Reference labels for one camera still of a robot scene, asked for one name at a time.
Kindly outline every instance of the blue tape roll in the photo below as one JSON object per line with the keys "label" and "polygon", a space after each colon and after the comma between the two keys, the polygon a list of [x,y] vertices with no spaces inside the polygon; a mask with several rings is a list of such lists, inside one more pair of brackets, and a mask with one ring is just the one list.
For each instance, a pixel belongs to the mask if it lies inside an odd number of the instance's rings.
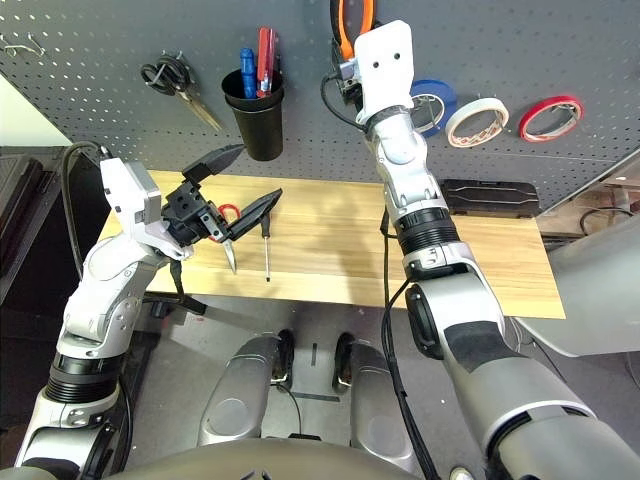
{"label": "blue tape roll", "polygon": [[436,126],[424,129],[425,125],[431,123],[430,112],[428,110],[426,112],[426,117],[428,119],[426,123],[424,123],[423,125],[415,125],[414,122],[414,126],[422,134],[422,136],[428,138],[437,134],[438,132],[440,132],[440,130],[444,132],[444,127],[447,124],[447,121],[456,111],[458,99],[453,88],[451,88],[446,83],[441,82],[440,80],[433,80],[430,78],[426,78],[424,80],[416,80],[411,84],[411,97],[420,97],[421,95],[433,95],[434,97],[437,97],[438,99],[440,99],[440,101],[442,101],[442,116],[436,122]]}

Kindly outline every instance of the black scissors handle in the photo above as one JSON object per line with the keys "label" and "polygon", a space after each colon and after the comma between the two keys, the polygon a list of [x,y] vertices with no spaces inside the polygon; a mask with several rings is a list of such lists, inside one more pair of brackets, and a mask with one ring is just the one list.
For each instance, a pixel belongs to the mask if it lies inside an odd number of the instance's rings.
{"label": "black scissors handle", "polygon": [[155,65],[142,65],[140,76],[156,92],[170,96],[186,91],[191,84],[187,66],[171,55],[162,55]]}

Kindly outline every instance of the pen holder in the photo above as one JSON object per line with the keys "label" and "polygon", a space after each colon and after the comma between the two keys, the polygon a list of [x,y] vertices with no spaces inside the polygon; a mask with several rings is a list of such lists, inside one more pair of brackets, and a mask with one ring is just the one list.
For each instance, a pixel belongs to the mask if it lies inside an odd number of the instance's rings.
{"label": "pen holder", "polygon": [[233,110],[247,153],[268,162],[282,153],[282,76],[273,72],[271,95],[244,98],[242,74],[235,70],[222,80],[222,91]]}

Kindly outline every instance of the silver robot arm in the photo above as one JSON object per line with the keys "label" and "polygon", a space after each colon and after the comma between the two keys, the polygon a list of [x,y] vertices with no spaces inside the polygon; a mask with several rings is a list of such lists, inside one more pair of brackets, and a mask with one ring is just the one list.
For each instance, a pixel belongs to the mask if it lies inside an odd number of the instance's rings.
{"label": "silver robot arm", "polygon": [[123,227],[97,243],[64,311],[49,382],[35,408],[16,466],[101,475],[116,429],[108,416],[144,292],[157,270],[193,253],[161,219],[161,196],[139,162],[100,164],[105,195]]}
{"label": "silver robot arm", "polygon": [[159,268],[191,256],[197,241],[240,238],[282,194],[276,190],[257,199],[231,224],[202,197],[199,182],[229,166],[243,149],[224,147],[187,167],[164,206],[140,162],[101,161],[104,193],[123,232],[97,243],[84,262],[16,467],[64,478],[102,476],[116,433],[110,414],[120,395],[118,377],[147,286]]}
{"label": "silver robot arm", "polygon": [[355,60],[340,70],[362,86],[356,121],[366,127],[412,282],[406,300],[416,346],[444,362],[490,476],[640,478],[640,458],[608,425],[551,371],[505,344],[500,305],[458,237],[413,129],[409,25],[361,35]]}

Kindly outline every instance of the white wall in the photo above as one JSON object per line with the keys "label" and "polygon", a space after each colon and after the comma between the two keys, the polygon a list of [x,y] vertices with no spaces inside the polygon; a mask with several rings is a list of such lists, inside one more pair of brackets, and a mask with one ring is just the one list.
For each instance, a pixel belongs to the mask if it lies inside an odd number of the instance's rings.
{"label": "white wall", "polygon": [[0,75],[0,145],[60,146],[71,142]]}

